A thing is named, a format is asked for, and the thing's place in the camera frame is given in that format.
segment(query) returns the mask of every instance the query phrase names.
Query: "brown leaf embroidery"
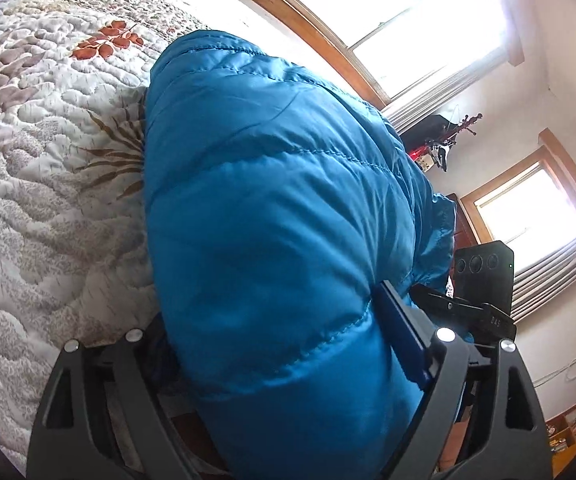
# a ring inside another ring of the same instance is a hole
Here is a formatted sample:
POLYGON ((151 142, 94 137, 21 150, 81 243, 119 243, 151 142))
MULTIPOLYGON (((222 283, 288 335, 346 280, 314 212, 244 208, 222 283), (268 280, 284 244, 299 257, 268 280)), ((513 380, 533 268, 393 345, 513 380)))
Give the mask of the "brown leaf embroidery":
POLYGON ((119 200, 120 198, 125 198, 127 196, 130 196, 132 194, 135 194, 137 191, 141 191, 142 189, 143 189, 143 181, 142 180, 138 180, 136 182, 133 182, 123 191, 123 193, 121 193, 117 197, 117 200, 119 200))
POLYGON ((129 142, 135 150, 140 152, 141 151, 141 145, 140 145, 141 143, 135 142, 135 140, 133 140, 132 137, 130 137, 130 134, 127 133, 126 130, 124 130, 122 127, 119 126, 119 121, 117 121, 114 117, 113 117, 113 120, 114 120, 114 125, 117 128, 117 131, 121 134, 121 136, 127 142, 129 142))
POLYGON ((97 162, 91 162, 84 168, 79 168, 76 171, 82 171, 87 168, 97 168, 99 166, 112 166, 113 168, 122 168, 124 166, 134 166, 134 160, 97 160, 97 162))
MULTIPOLYGON (((130 109, 124 108, 126 122, 119 124, 119 121, 113 117, 114 127, 106 124, 101 118, 96 117, 92 112, 88 111, 90 118, 101 129, 102 132, 107 134, 112 140, 120 142, 126 147, 126 151, 118 150, 116 148, 80 148, 82 151, 89 153, 92 156, 100 157, 101 160, 94 160, 82 168, 75 170, 76 172, 87 170, 88 168, 118 168, 117 170, 109 171, 95 178, 90 184, 82 189, 84 190, 101 186, 102 184, 109 183, 115 180, 119 175, 140 173, 143 167, 143 147, 142 147, 142 114, 144 111, 143 98, 138 101, 138 116, 132 118, 130 109)), ((141 179, 133 182, 123 190, 116 200, 120 200, 129 195, 140 191, 143 187, 141 179)))
POLYGON ((99 178, 94 179, 90 184, 84 187, 84 190, 92 189, 96 186, 101 186, 101 184, 105 184, 106 182, 110 182, 115 177, 119 176, 120 174, 125 173, 141 173, 140 168, 123 168, 122 170, 111 171, 110 173, 106 173, 101 175, 99 178))
POLYGON ((123 139, 120 139, 119 137, 117 137, 112 128, 110 126, 108 126, 107 124, 105 124, 103 121, 101 121, 100 119, 97 119, 94 115, 92 115, 92 112, 90 112, 90 110, 88 110, 88 114, 90 115, 90 118, 94 121, 94 123, 99 126, 99 128, 101 128, 101 131, 103 131, 103 133, 107 134, 108 137, 110 137, 112 140, 116 140, 117 142, 122 143, 125 147, 129 148, 130 150, 134 150, 135 147, 126 142, 123 139))

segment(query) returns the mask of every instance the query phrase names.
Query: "bed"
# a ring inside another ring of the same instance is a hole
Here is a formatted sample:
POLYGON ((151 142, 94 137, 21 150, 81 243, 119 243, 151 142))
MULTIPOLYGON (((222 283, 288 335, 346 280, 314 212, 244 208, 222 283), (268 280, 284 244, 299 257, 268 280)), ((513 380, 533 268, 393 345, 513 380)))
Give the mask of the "bed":
POLYGON ((157 57, 201 28, 339 79, 236 0, 0 0, 0 450, 21 472, 65 341, 108 343, 158 310, 143 103, 157 57))

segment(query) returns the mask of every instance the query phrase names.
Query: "wooden shelf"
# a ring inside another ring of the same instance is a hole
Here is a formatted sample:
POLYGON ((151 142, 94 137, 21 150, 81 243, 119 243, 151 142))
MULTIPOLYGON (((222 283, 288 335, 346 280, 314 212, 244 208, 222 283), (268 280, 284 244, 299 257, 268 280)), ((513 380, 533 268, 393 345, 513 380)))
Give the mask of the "wooden shelf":
POLYGON ((572 432, 572 428, 568 425, 566 421, 566 415, 573 410, 576 410, 576 404, 571 408, 567 409, 564 413, 557 415, 547 422, 548 425, 554 426, 558 431, 552 437, 548 438, 549 442, 553 440, 566 439, 568 447, 552 456, 552 470, 553 475, 557 476, 563 469, 568 465, 568 463, 576 455, 576 437, 572 432))

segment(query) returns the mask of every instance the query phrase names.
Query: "blue clip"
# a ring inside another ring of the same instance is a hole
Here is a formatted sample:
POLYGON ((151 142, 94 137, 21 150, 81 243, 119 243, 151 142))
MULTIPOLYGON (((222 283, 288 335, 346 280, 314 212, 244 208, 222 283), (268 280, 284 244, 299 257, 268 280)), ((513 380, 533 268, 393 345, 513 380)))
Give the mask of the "blue clip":
POLYGON ((426 391, 436 374, 430 353, 433 323, 423 311, 404 304, 388 280, 373 290, 372 306, 381 332, 406 378, 426 391))

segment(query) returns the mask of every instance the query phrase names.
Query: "black case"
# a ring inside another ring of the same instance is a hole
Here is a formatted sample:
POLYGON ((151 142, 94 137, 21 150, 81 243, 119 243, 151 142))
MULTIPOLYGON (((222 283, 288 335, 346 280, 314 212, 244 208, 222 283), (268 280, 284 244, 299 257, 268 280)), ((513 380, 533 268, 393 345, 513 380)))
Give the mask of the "black case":
POLYGON ((495 241, 454 253, 454 295, 470 303, 489 303, 510 314, 513 303, 514 253, 495 241))

